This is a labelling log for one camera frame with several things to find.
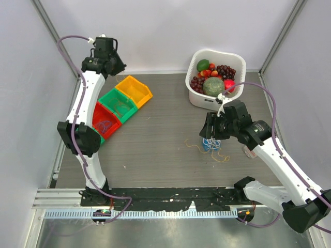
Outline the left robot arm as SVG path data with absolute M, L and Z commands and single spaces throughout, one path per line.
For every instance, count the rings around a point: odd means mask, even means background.
M 116 39 L 104 34 L 82 39 L 91 44 L 92 48 L 80 68 L 73 66 L 79 76 L 79 89 L 72 109 L 66 120 L 57 124 L 57 130 L 83 170 L 85 189 L 79 192 L 81 205 L 105 206 L 110 203 L 111 195 L 99 161 L 101 136 L 93 129 L 93 114 L 107 77 L 124 71 L 126 65 L 117 53 Z

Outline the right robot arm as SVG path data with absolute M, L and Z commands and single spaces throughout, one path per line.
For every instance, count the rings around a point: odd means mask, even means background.
M 208 112 L 199 135 L 205 139 L 237 138 L 271 169 L 285 191 L 267 187 L 247 176 L 234 185 L 239 204 L 261 203 L 282 215 L 296 232 L 304 233 L 330 212 L 330 190 L 314 183 L 294 162 L 264 121 L 252 121 L 239 100 L 225 103 L 219 112 Z

